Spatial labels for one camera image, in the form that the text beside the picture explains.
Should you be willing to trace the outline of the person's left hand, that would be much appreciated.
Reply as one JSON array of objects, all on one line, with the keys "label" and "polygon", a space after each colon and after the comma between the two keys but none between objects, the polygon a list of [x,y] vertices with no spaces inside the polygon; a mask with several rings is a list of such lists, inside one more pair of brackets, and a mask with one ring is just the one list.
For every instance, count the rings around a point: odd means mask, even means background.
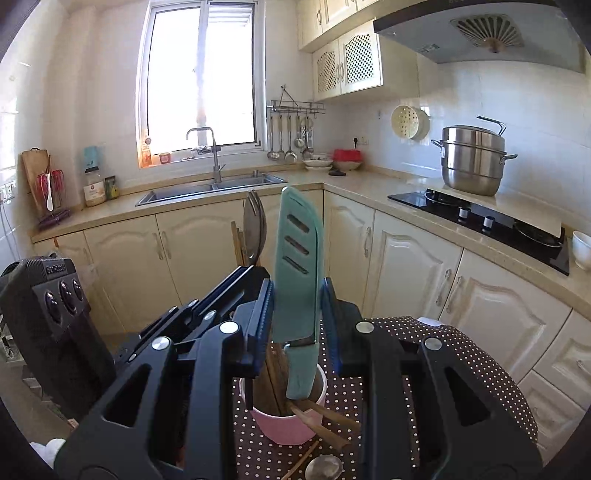
[{"label": "person's left hand", "polygon": [[75,418],[34,418],[31,436],[27,442],[47,466],[54,468],[57,454],[78,425],[79,422]]}]

